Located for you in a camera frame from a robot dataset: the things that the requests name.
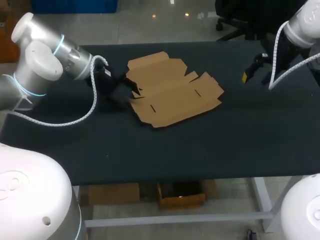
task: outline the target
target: cardboard box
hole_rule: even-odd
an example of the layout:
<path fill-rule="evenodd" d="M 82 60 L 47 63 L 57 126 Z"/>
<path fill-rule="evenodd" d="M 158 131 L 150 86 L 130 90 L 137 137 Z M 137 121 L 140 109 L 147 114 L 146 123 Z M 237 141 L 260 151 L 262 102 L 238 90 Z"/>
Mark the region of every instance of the cardboard box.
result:
<path fill-rule="evenodd" d="M 165 52 L 128 62 L 126 76 L 136 82 L 141 96 L 133 93 L 133 110 L 140 120 L 154 128 L 166 127 L 207 112 L 221 102 L 224 92 L 208 73 L 198 78 L 196 72 L 185 75 L 187 66 L 181 59 L 169 58 Z"/>
<path fill-rule="evenodd" d="M 201 181 L 202 190 L 205 193 L 206 199 L 218 199 L 218 188 L 214 179 Z"/>
<path fill-rule="evenodd" d="M 0 63 L 15 63 L 20 51 L 11 41 L 11 34 L 19 19 L 31 11 L 29 0 L 0 0 Z"/>
<path fill-rule="evenodd" d="M 135 203 L 140 200 L 138 183 L 121 183 L 89 186 L 89 204 L 107 205 Z"/>
<path fill-rule="evenodd" d="M 197 181 L 158 183 L 157 189 L 162 210 L 197 208 L 206 200 L 206 194 Z"/>

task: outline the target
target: floor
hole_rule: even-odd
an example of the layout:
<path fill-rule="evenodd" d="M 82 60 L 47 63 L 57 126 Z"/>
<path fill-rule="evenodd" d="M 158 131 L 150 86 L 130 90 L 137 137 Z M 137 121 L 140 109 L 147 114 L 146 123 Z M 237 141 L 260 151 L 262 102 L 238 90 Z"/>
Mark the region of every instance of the floor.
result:
<path fill-rule="evenodd" d="M 119 0 L 115 14 L 46 14 L 38 17 L 79 45 L 215 41 L 234 30 L 225 26 L 222 32 L 216 31 L 214 0 Z M 0 71 L 2 69 L 7 70 L 8 65 L 0 64 Z M 4 117 L 0 116 L 0 128 L 3 122 Z M 289 177 L 266 177 L 265 180 L 274 202 Z M 220 198 L 209 200 L 198 209 L 162 212 L 156 201 L 143 201 L 95 206 L 93 211 L 83 207 L 82 211 L 94 219 L 107 219 L 257 210 L 249 179 L 218 179 L 217 187 Z M 259 232 L 260 240 L 284 240 L 280 229 L 275 233 L 263 233 L 259 221 L 94 228 L 90 231 L 90 240 L 245 240 L 248 228 Z"/>
<path fill-rule="evenodd" d="M 290 177 L 265 177 L 265 183 L 274 203 Z M 250 178 L 216 180 L 219 199 L 207 200 L 204 206 L 188 210 L 161 211 L 157 200 L 139 203 L 83 206 L 85 219 L 114 219 L 187 214 L 245 213 L 258 210 Z M 138 226 L 92 228 L 89 240 L 246 240 L 247 229 L 258 233 L 259 240 L 285 240 L 282 230 L 263 233 L 260 221 L 227 221 L 205 223 L 175 223 Z"/>
<path fill-rule="evenodd" d="M 214 0 L 119 0 L 115 14 L 39 17 L 79 45 L 215 41 L 234 30 L 216 31 Z"/>

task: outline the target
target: table leg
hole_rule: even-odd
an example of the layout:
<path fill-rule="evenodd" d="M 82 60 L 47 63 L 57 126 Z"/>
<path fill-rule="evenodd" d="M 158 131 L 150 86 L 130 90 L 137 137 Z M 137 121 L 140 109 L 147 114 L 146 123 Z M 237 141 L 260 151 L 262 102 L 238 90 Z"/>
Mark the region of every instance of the table leg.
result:
<path fill-rule="evenodd" d="M 265 219 L 262 221 L 263 230 L 265 233 L 273 233 L 281 226 L 281 205 L 282 202 L 288 193 L 288 191 L 297 183 L 299 182 L 303 176 L 292 176 L 288 184 L 285 186 L 284 190 L 276 200 L 275 204 L 271 209 L 271 213 L 273 218 Z"/>

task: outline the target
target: flattened cardboard box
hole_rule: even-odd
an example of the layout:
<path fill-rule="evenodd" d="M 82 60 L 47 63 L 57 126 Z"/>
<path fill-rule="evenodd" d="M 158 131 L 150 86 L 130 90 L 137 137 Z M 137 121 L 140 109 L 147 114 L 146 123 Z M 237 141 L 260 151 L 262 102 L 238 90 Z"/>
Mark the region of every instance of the flattened cardboard box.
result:
<path fill-rule="evenodd" d="M 181 59 L 169 58 L 165 52 L 144 56 L 128 63 L 129 79 L 141 89 L 141 97 L 131 99 L 140 120 L 154 128 L 166 127 L 184 119 L 207 112 L 221 102 L 224 92 L 208 73 L 197 78 L 196 72 L 186 74 Z"/>

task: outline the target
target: black tablecloth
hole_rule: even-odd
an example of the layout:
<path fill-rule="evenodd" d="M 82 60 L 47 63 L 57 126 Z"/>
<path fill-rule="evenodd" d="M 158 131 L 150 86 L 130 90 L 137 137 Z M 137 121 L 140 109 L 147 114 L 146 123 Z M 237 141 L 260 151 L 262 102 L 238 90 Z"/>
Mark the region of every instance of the black tablecloth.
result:
<path fill-rule="evenodd" d="M 49 128 L 10 115 L 0 141 L 54 158 L 72 184 L 320 172 L 320 90 L 306 67 L 269 91 L 260 83 L 267 68 L 247 85 L 241 80 L 253 57 L 263 52 L 258 42 L 85 48 L 106 57 L 117 73 L 127 70 L 130 59 L 166 51 L 171 58 L 181 58 L 189 72 L 207 71 L 225 93 L 214 110 L 160 129 L 141 123 L 130 108 L 116 112 L 105 102 L 89 119 L 70 127 Z M 31 116 L 51 123 L 71 121 L 88 111 L 92 99 L 86 83 L 64 77 Z"/>

